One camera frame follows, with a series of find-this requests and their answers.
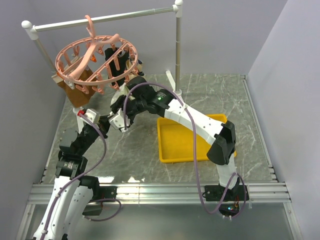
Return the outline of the pale green white underwear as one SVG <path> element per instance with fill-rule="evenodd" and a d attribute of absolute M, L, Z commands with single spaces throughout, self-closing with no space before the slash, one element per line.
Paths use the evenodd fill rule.
<path fill-rule="evenodd" d="M 118 98 L 120 98 L 121 96 L 127 96 L 129 91 L 130 90 L 128 89 L 127 84 L 126 83 L 122 84 L 116 90 L 116 92 L 114 93 L 113 97 L 111 98 L 110 105 L 113 105 L 118 100 Z"/>

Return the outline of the pink round clip hanger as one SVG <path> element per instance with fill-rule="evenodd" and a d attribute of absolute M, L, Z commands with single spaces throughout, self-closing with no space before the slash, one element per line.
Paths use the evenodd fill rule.
<path fill-rule="evenodd" d="M 89 15 L 85 16 L 86 30 L 89 36 L 76 40 L 64 47 L 55 58 L 56 75 L 60 76 L 71 88 L 77 88 L 85 94 L 89 93 L 88 87 L 92 86 L 95 92 L 103 94 L 104 87 L 119 79 L 125 78 L 124 83 L 130 80 L 128 75 L 134 71 L 138 61 L 138 52 L 135 46 L 128 40 L 121 38 L 119 34 L 98 35 L 94 23 Z M 105 60 L 105 50 L 112 48 L 116 52 Z M 132 66 L 125 69 L 119 76 L 113 76 L 110 62 L 114 61 L 119 70 L 117 55 L 121 52 L 129 52 L 129 58 L 133 61 Z"/>

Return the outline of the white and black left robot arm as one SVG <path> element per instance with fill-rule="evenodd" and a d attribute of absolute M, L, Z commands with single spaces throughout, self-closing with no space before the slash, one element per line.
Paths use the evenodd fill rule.
<path fill-rule="evenodd" d="M 85 208 L 89 203 L 116 202 L 117 189 L 100 186 L 99 179 L 89 176 L 85 152 L 96 141 L 102 139 L 106 145 L 110 129 L 110 116 L 96 116 L 89 110 L 80 111 L 84 121 L 81 132 L 66 132 L 60 144 L 56 164 L 53 191 L 44 216 L 33 234 L 34 240 L 71 240 Z"/>

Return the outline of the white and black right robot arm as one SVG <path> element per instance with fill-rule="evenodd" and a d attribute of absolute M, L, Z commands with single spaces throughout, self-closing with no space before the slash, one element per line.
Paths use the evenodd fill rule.
<path fill-rule="evenodd" d="M 113 123 L 125 131 L 137 114 L 149 112 L 191 130 L 210 145 L 206 156 L 217 167 L 221 196 L 226 200 L 233 199 L 238 194 L 240 181 L 234 161 L 235 125 L 229 120 L 222 122 L 199 112 L 164 85 L 159 84 L 159 90 L 155 90 L 155 86 L 156 83 L 147 82 L 142 76 L 121 85 L 110 102 L 115 115 Z"/>

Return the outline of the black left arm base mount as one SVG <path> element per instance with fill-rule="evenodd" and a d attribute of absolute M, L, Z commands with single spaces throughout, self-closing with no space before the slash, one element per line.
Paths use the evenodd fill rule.
<path fill-rule="evenodd" d="M 103 211 L 104 203 L 112 203 L 116 196 L 116 186 L 100 186 L 97 194 L 92 197 L 82 214 L 84 216 L 99 216 Z"/>

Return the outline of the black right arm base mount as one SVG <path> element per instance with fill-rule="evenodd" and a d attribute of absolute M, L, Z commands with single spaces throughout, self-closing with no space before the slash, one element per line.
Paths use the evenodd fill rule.
<path fill-rule="evenodd" d="M 220 185 L 205 185 L 202 197 L 206 202 L 219 202 L 224 194 L 224 190 L 225 188 Z M 246 185 L 240 184 L 233 189 L 227 189 L 218 212 L 223 218 L 231 220 L 242 211 L 240 202 L 245 205 L 249 200 L 250 196 Z"/>

